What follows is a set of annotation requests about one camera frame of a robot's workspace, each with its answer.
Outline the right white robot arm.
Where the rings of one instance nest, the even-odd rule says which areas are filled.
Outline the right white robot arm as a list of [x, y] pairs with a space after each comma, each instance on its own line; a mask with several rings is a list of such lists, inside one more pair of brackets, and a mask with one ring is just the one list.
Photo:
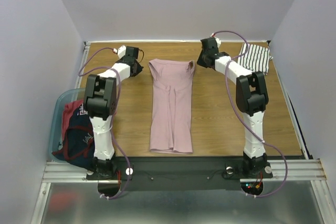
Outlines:
[[202, 50], [197, 64], [212, 68], [225, 75], [236, 86], [235, 101], [230, 101], [236, 115], [245, 128], [243, 161], [238, 172], [246, 177], [259, 174], [267, 166], [267, 155], [263, 140], [263, 118], [269, 98], [265, 76], [252, 72], [225, 53], [219, 51], [220, 40], [208, 37], [201, 40]]

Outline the black white striped tank top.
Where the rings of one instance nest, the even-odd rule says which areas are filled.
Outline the black white striped tank top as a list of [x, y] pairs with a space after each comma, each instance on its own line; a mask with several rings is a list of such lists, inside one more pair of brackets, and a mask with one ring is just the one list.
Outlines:
[[268, 74], [269, 62], [271, 60], [269, 48], [253, 44], [249, 44], [248, 46], [243, 44], [239, 54], [243, 54], [247, 48], [248, 51], [243, 56], [238, 57], [237, 63], [252, 72], [260, 71], [263, 74]]

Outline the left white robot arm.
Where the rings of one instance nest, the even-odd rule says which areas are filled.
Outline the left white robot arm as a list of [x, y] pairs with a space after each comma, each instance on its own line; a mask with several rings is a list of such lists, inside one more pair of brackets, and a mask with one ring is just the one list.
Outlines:
[[83, 98], [84, 109], [88, 112], [93, 128], [95, 149], [92, 165], [93, 174], [98, 179], [112, 179], [117, 172], [113, 163], [115, 158], [112, 137], [112, 120], [117, 110], [121, 82], [137, 76], [143, 69], [138, 59], [139, 53], [144, 51], [138, 47], [121, 46], [116, 48], [102, 48], [112, 50], [118, 55], [118, 60], [111, 67], [96, 67], [84, 72], [87, 60], [79, 70], [78, 76], [88, 76]]

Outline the pink tank top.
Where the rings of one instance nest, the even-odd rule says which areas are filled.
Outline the pink tank top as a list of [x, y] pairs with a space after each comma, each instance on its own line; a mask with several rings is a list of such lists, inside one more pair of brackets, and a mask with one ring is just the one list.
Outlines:
[[195, 63], [154, 59], [149, 62], [153, 79], [150, 151], [192, 154], [192, 85]]

